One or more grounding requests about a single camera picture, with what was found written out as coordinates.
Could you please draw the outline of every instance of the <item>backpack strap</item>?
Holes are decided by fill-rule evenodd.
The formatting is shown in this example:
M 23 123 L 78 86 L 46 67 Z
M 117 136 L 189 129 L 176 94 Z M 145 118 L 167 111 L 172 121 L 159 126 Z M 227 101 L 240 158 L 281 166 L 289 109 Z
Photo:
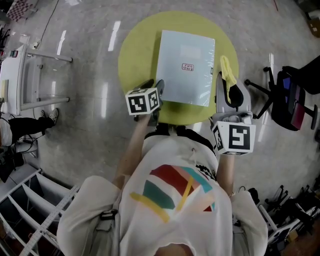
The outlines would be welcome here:
M 87 241 L 86 253 L 83 256 L 119 256 L 120 214 L 118 213 L 122 193 L 119 194 L 112 208 L 103 211 L 90 224 L 94 232 Z

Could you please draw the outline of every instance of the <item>white metal rack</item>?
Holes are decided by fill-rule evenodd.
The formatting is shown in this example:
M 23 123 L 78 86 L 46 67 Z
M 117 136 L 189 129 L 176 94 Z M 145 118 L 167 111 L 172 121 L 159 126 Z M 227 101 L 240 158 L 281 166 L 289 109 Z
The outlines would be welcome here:
M 79 190 L 57 184 L 39 169 L 0 200 L 7 234 L 0 240 L 6 256 L 62 256 L 57 243 L 61 216 Z

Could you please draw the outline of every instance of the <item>sneaker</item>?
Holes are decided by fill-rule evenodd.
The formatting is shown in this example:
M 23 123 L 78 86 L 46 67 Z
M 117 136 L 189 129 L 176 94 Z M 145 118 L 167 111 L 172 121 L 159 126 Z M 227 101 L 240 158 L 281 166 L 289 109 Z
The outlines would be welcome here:
M 59 110 L 57 108 L 55 108 L 51 113 L 49 118 L 51 118 L 51 120 L 54 122 L 54 125 L 56 125 L 57 120 L 58 120 L 58 116 L 59 116 Z
M 43 110 L 41 110 L 41 112 L 40 112 L 40 117 L 41 118 L 46 118 L 46 113 Z

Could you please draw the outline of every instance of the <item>glossy floor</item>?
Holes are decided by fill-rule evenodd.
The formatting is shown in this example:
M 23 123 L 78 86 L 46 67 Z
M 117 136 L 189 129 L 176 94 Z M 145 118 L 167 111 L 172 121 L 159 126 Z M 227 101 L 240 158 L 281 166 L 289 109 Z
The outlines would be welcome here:
M 30 45 L 40 40 L 56 3 L 39 0 L 38 12 L 13 23 L 8 49 L 23 40 Z M 242 81 L 266 86 L 262 68 L 270 62 L 275 70 L 283 65 L 302 67 L 320 54 L 320 41 L 294 1 L 277 4 L 279 11 L 272 0 L 59 0 L 39 49 L 70 56 L 73 63 L 45 60 L 40 94 L 71 100 L 55 105 L 60 109 L 57 125 L 39 139 L 38 159 L 27 160 L 70 184 L 81 184 L 90 175 L 113 178 L 135 125 L 119 85 L 118 55 L 129 31 L 149 15 L 190 11 L 215 22 L 236 49 Z M 112 43 L 116 22 L 120 26 Z M 254 89 L 251 93 L 257 112 L 265 99 Z M 307 95 L 306 102 L 320 105 L 320 97 Z M 34 113 L 39 117 L 40 109 Z M 23 116 L 33 117 L 33 112 L 24 111 Z M 280 185 L 295 195 L 312 184 L 320 157 L 310 118 L 305 117 L 298 132 L 276 125 L 268 113 L 255 124 L 254 153 L 237 158 L 234 189 L 255 187 L 263 199 Z M 212 140 L 207 121 L 191 127 Z

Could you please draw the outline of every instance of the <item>colorful stripe graphic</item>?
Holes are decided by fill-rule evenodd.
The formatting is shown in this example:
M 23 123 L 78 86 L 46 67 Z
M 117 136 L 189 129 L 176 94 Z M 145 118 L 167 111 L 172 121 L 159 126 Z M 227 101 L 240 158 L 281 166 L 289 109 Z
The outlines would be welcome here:
M 159 207 L 156 203 L 151 201 L 149 198 L 135 192 L 132 192 L 130 196 L 133 200 L 142 203 L 144 206 L 154 211 L 154 213 L 157 214 L 164 223 L 167 223 L 170 220 L 170 216 L 166 213 L 166 211 Z
M 153 201 L 162 209 L 174 209 L 175 203 L 165 192 L 149 180 L 145 181 L 143 196 Z
M 201 184 L 204 193 L 209 192 L 212 190 L 212 186 L 198 173 L 195 172 L 194 169 L 189 168 L 189 167 L 181 167 L 183 170 L 185 170 L 188 174 L 190 174 L 198 183 Z
M 149 178 L 150 180 L 145 181 L 142 195 L 132 192 L 130 197 L 151 209 L 165 223 L 170 220 L 168 212 L 172 215 L 181 211 L 186 204 L 188 196 L 199 186 L 203 188 L 204 193 L 208 193 L 213 189 L 205 179 L 208 177 L 203 177 L 190 167 L 165 164 L 152 170 L 150 175 L 154 176 L 154 178 Z M 175 191 L 170 193 L 170 187 L 175 189 Z M 197 199 L 197 201 L 189 206 L 192 207 L 197 205 L 197 209 L 200 212 L 214 211 L 215 200 L 213 195 L 203 195 L 201 199 Z
M 192 183 L 194 182 L 194 178 L 190 177 L 189 178 L 189 181 L 188 181 L 188 184 L 185 188 L 185 191 L 183 193 L 183 196 L 182 196 L 182 199 L 181 201 L 179 202 L 178 206 L 176 207 L 176 211 L 180 211 L 182 209 L 182 207 L 184 206 L 186 200 L 187 200 L 187 197 L 189 195 L 189 192 L 190 192 L 190 189 L 192 188 Z
M 178 171 L 175 170 L 171 165 L 162 165 L 157 169 L 154 169 L 150 173 L 151 175 L 157 176 L 165 183 L 168 183 L 174 187 L 181 196 L 183 196 L 185 189 L 188 184 L 188 178 L 183 177 Z

